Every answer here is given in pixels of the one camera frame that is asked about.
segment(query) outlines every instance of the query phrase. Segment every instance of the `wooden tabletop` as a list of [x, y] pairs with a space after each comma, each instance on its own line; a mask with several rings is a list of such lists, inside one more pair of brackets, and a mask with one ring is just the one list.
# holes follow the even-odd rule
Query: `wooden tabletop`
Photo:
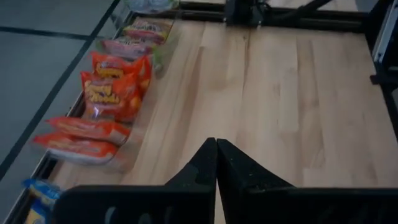
[[398, 187], [397, 141], [369, 81], [363, 35], [209, 22], [173, 29], [175, 50], [133, 128], [143, 141], [123, 146], [133, 168], [63, 163], [56, 184], [164, 184], [216, 137], [297, 187]]
[[[225, 4], [225, 0], [181, 0], [183, 2], [205, 2], [205, 3], [217, 3]], [[311, 0], [268, 0], [268, 3], [273, 7], [287, 7], [297, 8], [299, 6], [309, 3]], [[356, 12], [359, 9], [356, 6], [355, 0], [333, 0], [328, 4], [324, 5], [320, 9], [322, 10], [336, 10], [336, 11], [353, 11]]]

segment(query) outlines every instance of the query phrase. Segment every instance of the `blue package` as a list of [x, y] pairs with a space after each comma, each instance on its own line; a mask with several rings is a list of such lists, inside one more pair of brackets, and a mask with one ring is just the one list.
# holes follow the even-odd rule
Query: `blue package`
[[39, 199], [35, 199], [26, 218], [25, 224], [48, 223], [49, 211], [42, 205]]
[[59, 187], [48, 184], [41, 180], [27, 179], [22, 183], [34, 194], [45, 206], [52, 209], [55, 201], [60, 198], [62, 191]]

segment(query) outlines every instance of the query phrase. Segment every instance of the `metal frame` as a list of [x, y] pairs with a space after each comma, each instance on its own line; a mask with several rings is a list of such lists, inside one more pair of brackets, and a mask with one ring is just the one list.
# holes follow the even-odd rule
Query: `metal frame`
[[[363, 33], [368, 41], [369, 50], [373, 52], [375, 58], [374, 63], [377, 74], [372, 76], [371, 80], [374, 84], [379, 84], [381, 86], [394, 131], [396, 136], [398, 136], [398, 111], [391, 95], [392, 91], [398, 86], [398, 81], [389, 76], [386, 68], [383, 67], [383, 60], [386, 60], [387, 53], [394, 51], [394, 49], [391, 50], [392, 45], [389, 41], [389, 37], [394, 33], [393, 30], [398, 29], [397, 26], [393, 25], [393, 22], [391, 22], [396, 21], [398, 18], [396, 7], [398, 0], [394, 0], [394, 4], [392, 4], [393, 0], [378, 1], [370, 13], [317, 10], [329, 1], [330, 0], [314, 0], [310, 3], [312, 5], [309, 9], [306, 7], [300, 7], [299, 9], [273, 7], [270, 9], [256, 5], [259, 4], [256, 0], [227, 0], [226, 4], [181, 2], [178, 9], [161, 14], [142, 15], [129, 13], [122, 19], [123, 22], [121, 24], [131, 22], [136, 16], [142, 16], [225, 22], [227, 26], [276, 26]], [[244, 11], [239, 12], [235, 9], [244, 9]], [[248, 17], [236, 20], [234, 17], [236, 13], [245, 14], [248, 15]], [[117, 37], [119, 33], [120, 29], [115, 34], [115, 37]], [[84, 103], [81, 94], [67, 116], [81, 116], [83, 110]], [[56, 160], [49, 158], [47, 155], [44, 156], [32, 174], [32, 177], [47, 179], [56, 163]], [[31, 196], [29, 196], [26, 191], [23, 191], [4, 223], [22, 223], [26, 218], [31, 203]]]

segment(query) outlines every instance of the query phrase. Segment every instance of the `floor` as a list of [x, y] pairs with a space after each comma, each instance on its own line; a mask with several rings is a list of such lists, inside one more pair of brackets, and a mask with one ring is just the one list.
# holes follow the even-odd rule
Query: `floor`
[[[356, 0], [350, 9], [368, 11], [372, 2]], [[68, 111], [81, 91], [79, 72], [90, 69], [87, 54], [95, 39], [115, 33], [113, 8], [119, 14], [123, 6], [118, 0], [0, 2], [0, 93], [6, 105], [0, 110], [0, 220], [44, 153], [31, 145], [32, 137], [49, 131], [44, 119]]]

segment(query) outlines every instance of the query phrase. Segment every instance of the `gray floor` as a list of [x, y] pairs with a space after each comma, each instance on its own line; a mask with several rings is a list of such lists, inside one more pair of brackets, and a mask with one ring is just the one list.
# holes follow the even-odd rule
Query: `gray floor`
[[[113, 0], [1, 0], [0, 26], [90, 35]], [[361, 1], [369, 10], [374, 1]], [[119, 14], [121, 6], [115, 9]], [[108, 19], [100, 37], [112, 37], [116, 28]], [[0, 161], [19, 139], [62, 73], [80, 51], [83, 40], [0, 32]], [[81, 91], [79, 72], [89, 70], [86, 56], [74, 69], [43, 119], [65, 114]], [[50, 128], [41, 122], [0, 181], [0, 222], [4, 220], [22, 187], [42, 157], [31, 144], [36, 134]]]

